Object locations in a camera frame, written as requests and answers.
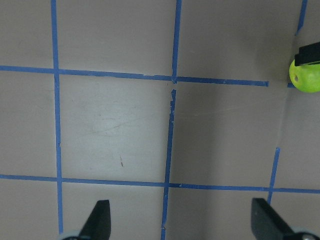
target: green ball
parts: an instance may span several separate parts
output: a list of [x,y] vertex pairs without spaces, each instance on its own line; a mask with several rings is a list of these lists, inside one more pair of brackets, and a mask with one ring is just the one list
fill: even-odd
[[305,93],[320,92],[320,64],[295,66],[293,60],[289,75],[298,90]]

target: gray floor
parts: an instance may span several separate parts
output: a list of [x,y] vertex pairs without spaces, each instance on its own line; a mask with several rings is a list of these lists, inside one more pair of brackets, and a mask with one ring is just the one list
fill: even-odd
[[[2,1],[0,239],[54,240],[110,199],[111,240],[253,240],[276,148],[271,205],[320,234],[320,94],[287,87],[298,47],[320,40],[318,0],[295,36],[301,4],[182,0],[175,24],[175,0]],[[191,82],[171,81],[175,29]]]

